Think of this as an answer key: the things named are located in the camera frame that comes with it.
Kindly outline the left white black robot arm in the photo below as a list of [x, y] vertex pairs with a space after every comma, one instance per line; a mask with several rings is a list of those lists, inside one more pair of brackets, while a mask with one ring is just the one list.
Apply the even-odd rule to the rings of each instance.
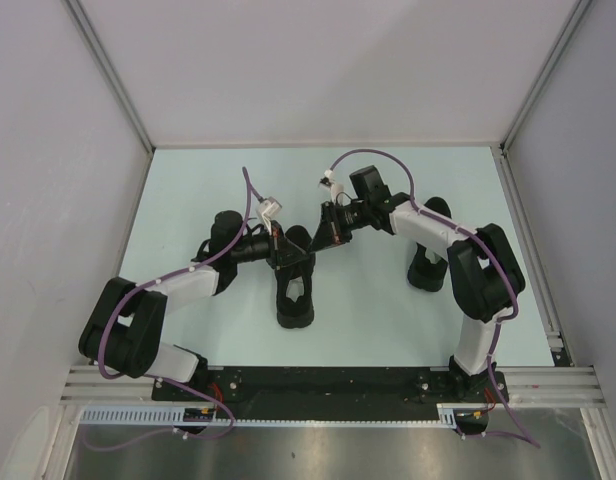
[[202, 397], [209, 387], [207, 362], [182, 347], [162, 342], [167, 315], [225, 291], [241, 263], [266, 261], [275, 281], [276, 317], [285, 329], [300, 329], [314, 320], [312, 238], [301, 225], [288, 230], [248, 227], [235, 211], [216, 215], [188, 271], [172, 272], [139, 286], [121, 277], [109, 280], [78, 342], [79, 352], [98, 362], [109, 377], [169, 378], [185, 398]]

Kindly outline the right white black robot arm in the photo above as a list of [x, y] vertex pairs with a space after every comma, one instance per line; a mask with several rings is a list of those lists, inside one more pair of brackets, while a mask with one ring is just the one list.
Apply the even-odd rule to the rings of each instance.
[[343, 186], [328, 170], [319, 184], [330, 198], [321, 205], [313, 252], [351, 241], [352, 233], [372, 227], [416, 243], [409, 281], [435, 292], [450, 280], [453, 298], [464, 315], [460, 339], [449, 366], [451, 393], [472, 401], [485, 389], [483, 375], [494, 373], [494, 352], [501, 325], [519, 312], [526, 283], [505, 232], [496, 224], [469, 229], [445, 211], [416, 203], [414, 194], [392, 194], [376, 167], [350, 176], [356, 196], [342, 203]]

